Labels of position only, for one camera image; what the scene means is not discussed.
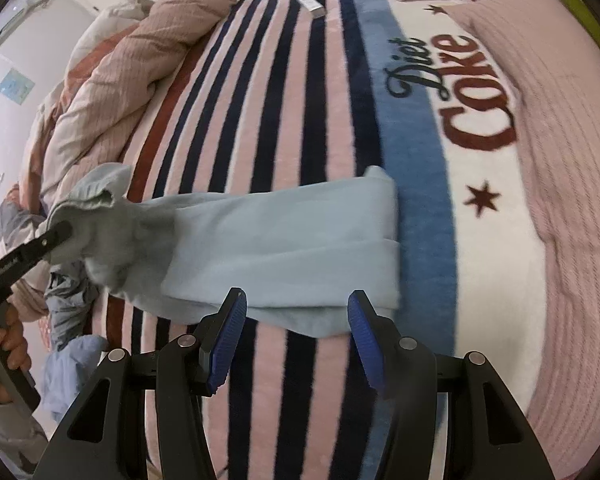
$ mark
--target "pink pillow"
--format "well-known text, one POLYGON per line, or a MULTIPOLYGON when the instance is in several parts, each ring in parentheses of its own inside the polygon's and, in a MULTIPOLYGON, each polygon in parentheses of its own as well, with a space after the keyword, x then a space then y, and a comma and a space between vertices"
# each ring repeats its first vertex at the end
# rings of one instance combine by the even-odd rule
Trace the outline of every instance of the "pink pillow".
POLYGON ((520 92, 518 153, 547 272, 544 355, 527 417, 564 478, 600 445, 600 50, 560 0, 446 11, 520 92))

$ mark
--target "folded cloth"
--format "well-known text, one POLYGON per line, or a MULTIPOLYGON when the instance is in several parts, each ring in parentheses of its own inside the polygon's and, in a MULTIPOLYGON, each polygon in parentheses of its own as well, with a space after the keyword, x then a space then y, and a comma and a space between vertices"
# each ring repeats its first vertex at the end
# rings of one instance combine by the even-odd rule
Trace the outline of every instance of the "folded cloth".
POLYGON ((91 279, 152 314, 183 324, 214 313, 231 286, 250 317, 324 337, 349 329, 356 288, 378 312, 398 307, 396 194, 377 167, 365 176, 271 193, 195 192, 131 203, 132 170, 104 164, 51 211, 74 235, 52 263, 83 258, 91 279))
POLYGON ((42 407, 60 422, 100 362, 109 343, 99 335, 73 339, 46 358, 40 390, 42 407))

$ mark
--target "pink and navy striped blanket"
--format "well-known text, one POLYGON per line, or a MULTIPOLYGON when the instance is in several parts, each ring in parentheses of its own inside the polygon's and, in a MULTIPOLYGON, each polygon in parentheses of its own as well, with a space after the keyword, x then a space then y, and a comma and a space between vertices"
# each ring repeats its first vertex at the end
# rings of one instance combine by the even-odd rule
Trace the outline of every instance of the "pink and navy striped blanket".
MULTIPOLYGON (((544 341, 544 249, 525 205, 514 92, 436 2, 317 1, 324 18, 296 0, 240 0, 190 51, 126 150, 129 199, 266 192, 384 167, 399 192, 397 325, 435 352, 484 352, 526 409, 544 341)), ((95 332, 134 353, 187 330, 115 298, 94 315, 95 332)), ((146 414, 159 466, 151 395, 146 414)), ((219 478, 370 480, 390 406, 348 334, 248 320, 203 415, 219 478)))

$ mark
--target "dark red star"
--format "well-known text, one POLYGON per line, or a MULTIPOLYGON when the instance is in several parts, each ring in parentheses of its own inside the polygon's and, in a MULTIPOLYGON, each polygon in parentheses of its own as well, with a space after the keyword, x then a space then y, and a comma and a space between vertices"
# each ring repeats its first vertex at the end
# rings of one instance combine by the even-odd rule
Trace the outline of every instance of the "dark red star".
POLYGON ((437 7, 435 5, 430 5, 429 7, 427 7, 427 9, 424 10, 430 10, 431 12, 433 12, 433 14, 446 14, 445 9, 443 9, 442 7, 437 7))
POLYGON ((464 202, 464 205, 475 205, 475 216, 480 218, 482 210, 486 207, 497 211, 496 206, 493 205, 493 201, 500 196, 500 193, 492 193, 489 191, 489 183, 485 180, 482 185, 482 189, 475 189, 475 187, 467 186, 469 191, 474 194, 474 197, 464 202))

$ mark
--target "blue gripper pad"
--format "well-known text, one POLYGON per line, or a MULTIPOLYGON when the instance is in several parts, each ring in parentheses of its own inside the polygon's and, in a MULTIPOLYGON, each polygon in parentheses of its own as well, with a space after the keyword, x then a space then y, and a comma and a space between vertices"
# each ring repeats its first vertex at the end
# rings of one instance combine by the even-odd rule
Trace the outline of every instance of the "blue gripper pad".
POLYGON ((211 351, 210 374, 206 385, 212 394, 226 381, 246 317, 247 296, 242 292, 231 306, 222 331, 218 335, 216 346, 211 351))
POLYGON ((371 312, 365 313, 365 309, 360 304, 360 301, 365 301, 368 308, 372 311, 373 307, 366 298, 366 295, 364 295, 364 292, 362 292, 364 296, 360 300, 358 299, 358 294, 360 293, 361 291, 355 291, 349 296, 347 317, 349 318, 353 341, 356 343, 362 367, 365 369, 366 380, 369 386, 382 394, 385 385, 384 358, 382 357, 380 345, 371 328, 372 321, 368 317, 371 315, 371 312))

